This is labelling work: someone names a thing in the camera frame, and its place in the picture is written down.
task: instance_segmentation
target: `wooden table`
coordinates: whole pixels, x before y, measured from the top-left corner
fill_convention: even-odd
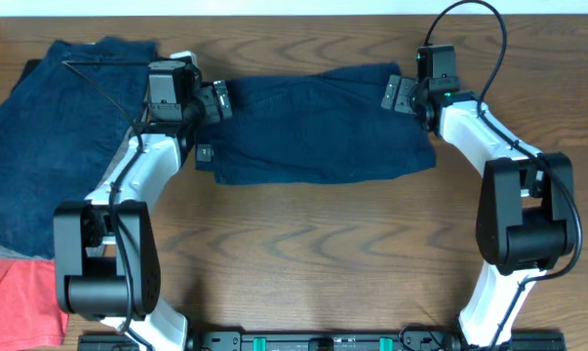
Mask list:
[[[389,60],[414,75],[432,19],[0,19],[0,103],[25,61],[56,38],[156,39],[163,55],[197,53],[211,80]],[[510,44],[488,103],[526,142],[572,160],[586,236],[576,269],[537,285],[515,327],[559,328],[571,350],[588,350],[588,17],[506,21]],[[498,30],[492,17],[469,16],[443,19],[435,32],[433,42],[456,46],[465,88],[479,91],[489,78]],[[196,324],[248,331],[449,325],[482,264],[474,237],[480,177],[451,146],[434,144],[434,170],[351,185],[222,186],[190,162],[152,216],[164,298]],[[60,349],[99,329],[72,318]]]

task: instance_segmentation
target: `navy blue fabric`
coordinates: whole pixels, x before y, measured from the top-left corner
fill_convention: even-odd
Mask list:
[[[199,130],[216,182],[348,183],[435,166],[428,134],[411,115],[380,106],[395,63],[307,76],[226,82],[233,117]]]
[[[155,49],[153,42],[116,38],[95,45],[56,41],[1,104],[0,245],[53,257],[54,210],[95,189],[129,128],[117,107],[61,62],[149,62]],[[140,117],[146,66],[76,68]]]

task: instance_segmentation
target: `white wall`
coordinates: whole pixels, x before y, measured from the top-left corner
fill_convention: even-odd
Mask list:
[[[455,0],[0,0],[5,16],[436,15]],[[588,0],[489,0],[502,14],[588,14]],[[455,14],[487,14],[463,5]]]

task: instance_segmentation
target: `dark blue towel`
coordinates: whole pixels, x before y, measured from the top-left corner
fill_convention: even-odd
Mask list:
[[[104,38],[95,45],[57,41],[0,106],[0,245],[54,256],[53,213],[82,200],[100,181],[129,128],[120,111],[63,60],[146,61],[153,42]],[[77,66],[138,118],[146,66]]]
[[[400,74],[395,63],[226,82],[233,117],[199,130],[214,156],[196,169],[225,184],[333,184],[432,168],[421,125],[380,106],[391,74]]]

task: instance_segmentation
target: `folded cloth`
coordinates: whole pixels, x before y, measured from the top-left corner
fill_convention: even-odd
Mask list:
[[[0,351],[61,345],[68,316],[55,278],[52,261],[0,259]]]
[[[106,62],[156,58],[155,43],[104,38],[94,45],[56,41],[0,106],[0,245],[51,258],[53,213],[94,190],[129,128],[122,113],[63,60],[141,116],[148,68]]]
[[[380,106],[395,63],[307,77],[226,82],[233,117],[202,127],[216,182],[348,183],[390,179],[435,166],[427,133],[411,115]]]

